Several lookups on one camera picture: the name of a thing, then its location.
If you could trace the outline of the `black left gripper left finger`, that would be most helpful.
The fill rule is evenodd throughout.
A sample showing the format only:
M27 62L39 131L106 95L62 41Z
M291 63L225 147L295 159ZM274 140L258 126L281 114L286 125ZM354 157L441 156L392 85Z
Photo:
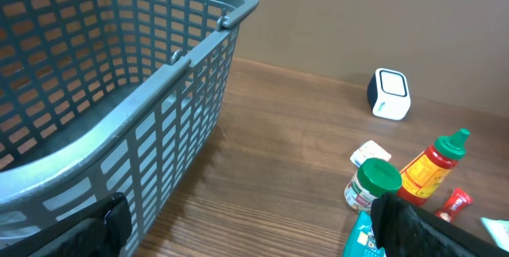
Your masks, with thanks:
M1 250L1 257L117 257L132 232L124 193L113 193Z

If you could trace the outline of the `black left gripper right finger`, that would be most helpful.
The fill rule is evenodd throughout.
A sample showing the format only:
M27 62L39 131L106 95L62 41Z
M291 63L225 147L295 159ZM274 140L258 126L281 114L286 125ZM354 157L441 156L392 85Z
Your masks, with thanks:
M505 250L393 193L373 201L371 222L387 257L505 257Z

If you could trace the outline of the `green 3M gloves packet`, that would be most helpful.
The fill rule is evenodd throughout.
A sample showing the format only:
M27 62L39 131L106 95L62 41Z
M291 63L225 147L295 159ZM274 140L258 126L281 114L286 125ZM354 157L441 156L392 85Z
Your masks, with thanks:
M371 217L360 212L343 250L343 257L386 257L383 248L377 248Z

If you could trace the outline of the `red chilli sauce bottle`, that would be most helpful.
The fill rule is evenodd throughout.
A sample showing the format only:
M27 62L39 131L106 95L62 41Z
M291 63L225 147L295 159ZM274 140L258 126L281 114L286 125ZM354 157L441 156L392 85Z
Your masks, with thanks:
M440 136L401 171L402 186L397 196L422 206L443 180L466 155L465 143L470 136L466 128L450 136Z

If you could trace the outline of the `green lid jar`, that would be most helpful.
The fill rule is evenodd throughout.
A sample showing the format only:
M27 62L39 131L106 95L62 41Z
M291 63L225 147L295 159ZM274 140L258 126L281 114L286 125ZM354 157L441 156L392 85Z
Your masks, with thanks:
M397 193L402 186L399 171L379 158L368 158L344 189L344 197L355 212L371 211L372 203L384 193Z

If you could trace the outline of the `red Nescafe sachet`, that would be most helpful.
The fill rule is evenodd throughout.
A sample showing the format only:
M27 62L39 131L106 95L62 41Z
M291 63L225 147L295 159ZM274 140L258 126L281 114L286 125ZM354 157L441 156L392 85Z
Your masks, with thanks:
M472 197L461 188L455 188L449 199L434 212L434 215L452 223L457 215L473 202Z

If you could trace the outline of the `small red white box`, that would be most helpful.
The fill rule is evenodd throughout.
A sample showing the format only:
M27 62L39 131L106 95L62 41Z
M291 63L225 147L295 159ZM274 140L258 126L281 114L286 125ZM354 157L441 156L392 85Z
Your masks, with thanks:
M350 157L350 161L355 166L360 167L369 158L378 158L388 162L391 159L391 154L389 154L376 142L370 140L354 151Z

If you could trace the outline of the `light blue tissue packet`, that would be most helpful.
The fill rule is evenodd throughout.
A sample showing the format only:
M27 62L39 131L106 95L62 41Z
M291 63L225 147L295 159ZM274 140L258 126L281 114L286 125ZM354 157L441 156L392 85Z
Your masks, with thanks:
M509 222L507 220L492 220L486 217L481 217L480 220L495 244L505 251L509 251Z

